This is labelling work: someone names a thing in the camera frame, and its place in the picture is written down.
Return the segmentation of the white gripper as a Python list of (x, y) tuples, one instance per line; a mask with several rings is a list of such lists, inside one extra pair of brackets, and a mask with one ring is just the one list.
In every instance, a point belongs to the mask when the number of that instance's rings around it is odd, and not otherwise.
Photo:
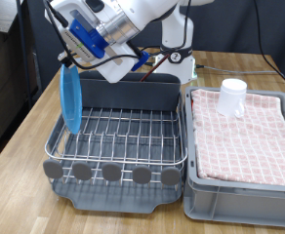
[[(65, 46), (79, 64), (91, 64), (109, 83), (121, 80), (140, 57), (127, 45), (139, 33), (117, 1), (52, 1), (50, 13)], [(67, 53), (58, 61), (72, 65)]]

